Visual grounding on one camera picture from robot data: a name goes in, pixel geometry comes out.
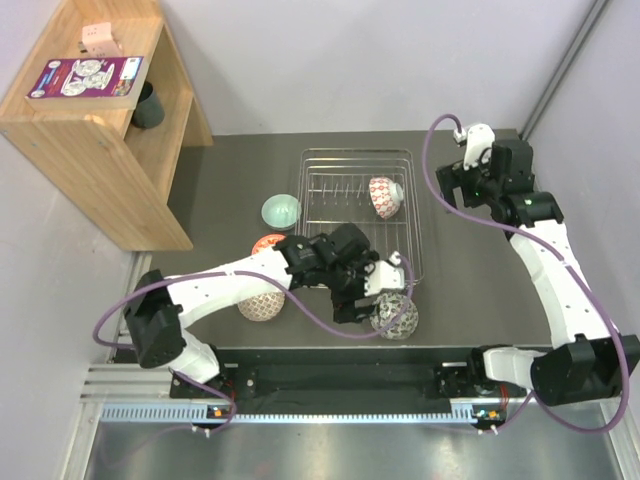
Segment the black white paisley bowl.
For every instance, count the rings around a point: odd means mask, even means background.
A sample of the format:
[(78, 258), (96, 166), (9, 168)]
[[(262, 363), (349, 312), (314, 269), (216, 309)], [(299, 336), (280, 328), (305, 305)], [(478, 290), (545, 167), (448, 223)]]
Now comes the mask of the black white paisley bowl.
[(407, 340), (417, 329), (418, 323), (418, 309), (406, 295), (385, 292), (374, 301), (370, 324), (381, 337), (392, 341)]

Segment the white red patterned bowl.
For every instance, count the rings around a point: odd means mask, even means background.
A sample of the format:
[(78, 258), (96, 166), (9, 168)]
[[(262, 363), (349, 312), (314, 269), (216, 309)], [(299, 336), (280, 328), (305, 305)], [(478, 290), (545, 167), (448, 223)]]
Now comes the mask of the white red patterned bowl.
[(404, 201), (402, 186), (388, 177), (372, 178), (368, 190), (376, 214), (383, 220), (393, 217)]

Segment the metal wire dish rack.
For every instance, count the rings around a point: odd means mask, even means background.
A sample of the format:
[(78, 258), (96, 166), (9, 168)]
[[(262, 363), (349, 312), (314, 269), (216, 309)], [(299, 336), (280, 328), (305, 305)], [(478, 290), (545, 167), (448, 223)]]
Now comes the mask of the metal wire dish rack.
[[(402, 190), (396, 214), (381, 218), (369, 195), (369, 182), (385, 177)], [(398, 251), (406, 256), (415, 281), (423, 278), (422, 238), (415, 170), (405, 149), (313, 148), (302, 153), (297, 197), (301, 214), (295, 233), (329, 234), (342, 223), (364, 232), (381, 256)]]

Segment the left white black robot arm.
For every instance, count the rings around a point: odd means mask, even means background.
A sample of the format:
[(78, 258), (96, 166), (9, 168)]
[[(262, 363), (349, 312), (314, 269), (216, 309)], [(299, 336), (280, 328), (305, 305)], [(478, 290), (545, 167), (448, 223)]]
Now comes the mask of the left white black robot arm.
[(335, 322), (358, 322), (371, 309), (357, 301), (402, 281), (397, 261), (383, 260), (366, 235), (346, 223), (330, 234), (287, 235), (256, 254), (193, 278), (151, 270), (138, 280), (136, 296), (123, 314), (142, 368), (168, 367), (212, 397), (226, 387), (227, 374), (213, 346), (189, 333), (196, 321), (259, 295), (322, 285), (331, 292)]

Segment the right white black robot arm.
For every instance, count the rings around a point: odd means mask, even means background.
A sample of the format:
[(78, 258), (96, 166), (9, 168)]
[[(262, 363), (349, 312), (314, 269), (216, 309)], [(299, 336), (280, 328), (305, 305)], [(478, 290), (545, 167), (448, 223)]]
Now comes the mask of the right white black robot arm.
[(474, 349), (466, 374), (469, 388), (487, 396), (503, 382), (532, 390), (547, 406), (618, 396), (623, 379), (615, 344), (592, 301), (575, 259), (554, 196), (536, 190), (533, 149), (523, 140), (462, 141), (462, 160), (440, 167), (436, 177), (444, 200), (467, 208), (488, 206), (508, 229), (543, 305), (552, 348), (546, 353), (509, 346)]

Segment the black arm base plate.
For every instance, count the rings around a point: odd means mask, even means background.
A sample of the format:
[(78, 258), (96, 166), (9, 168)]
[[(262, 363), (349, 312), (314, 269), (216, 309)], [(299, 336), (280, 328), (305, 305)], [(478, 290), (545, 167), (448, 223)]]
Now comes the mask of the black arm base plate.
[(277, 393), (333, 393), (369, 395), (406, 393), (418, 399), (453, 399), (472, 396), (497, 398), (499, 387), (474, 387), (458, 365), (440, 367), (417, 363), (249, 364), (227, 366), (204, 383), (234, 400), (269, 398)]

